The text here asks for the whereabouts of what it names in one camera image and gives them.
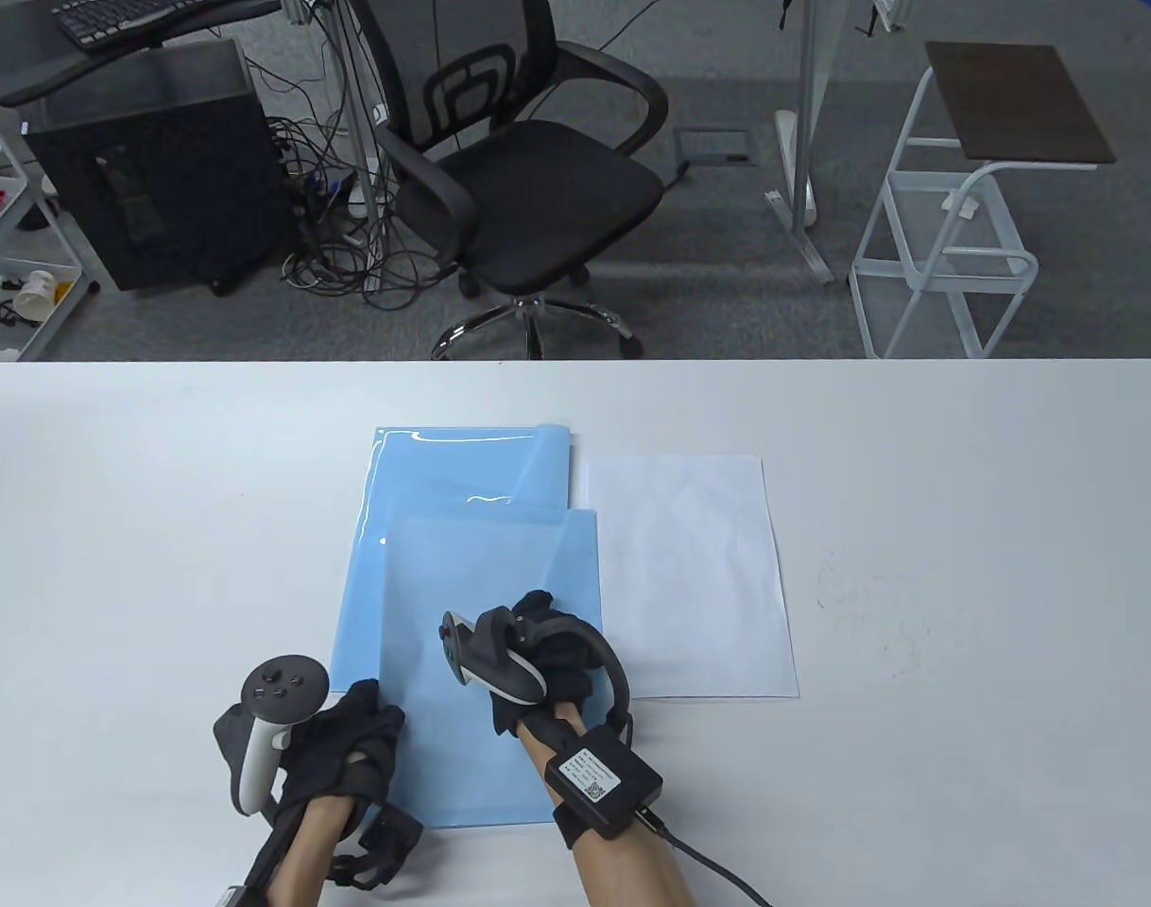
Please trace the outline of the person's right hand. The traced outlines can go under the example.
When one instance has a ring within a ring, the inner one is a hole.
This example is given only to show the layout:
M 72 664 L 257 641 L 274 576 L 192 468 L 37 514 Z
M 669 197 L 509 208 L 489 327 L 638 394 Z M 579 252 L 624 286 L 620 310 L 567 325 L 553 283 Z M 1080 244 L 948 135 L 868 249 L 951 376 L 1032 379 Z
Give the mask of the person's right hand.
M 521 626 L 548 624 L 564 618 L 567 613 L 552 608 L 552 596 L 548 590 L 529 590 L 511 609 L 511 627 L 506 630 L 506 648 L 520 654 L 538 669 L 546 683 L 546 698 L 540 706 L 510 703 L 497 693 L 490 695 L 493 727 L 497 735 L 519 735 L 523 721 L 548 714 L 557 721 L 567 722 L 572 729 L 584 731 L 584 709 L 593 695 L 592 670 L 601 666 L 590 647 L 580 638 L 563 634 L 541 642 L 521 641 Z

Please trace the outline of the person's left hand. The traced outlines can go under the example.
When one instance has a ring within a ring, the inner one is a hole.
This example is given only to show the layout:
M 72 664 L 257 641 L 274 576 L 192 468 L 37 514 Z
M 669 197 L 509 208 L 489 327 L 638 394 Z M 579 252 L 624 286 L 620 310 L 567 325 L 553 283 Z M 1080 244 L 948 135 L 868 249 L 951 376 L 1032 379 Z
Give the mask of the person's left hand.
M 352 834 L 371 807 L 387 803 L 404 725 L 405 712 L 383 703 L 378 679 L 353 683 L 336 704 L 292 727 L 279 755 L 282 793 L 265 795 L 257 813 L 274 826 L 313 800 L 346 798 L 343 834 Z

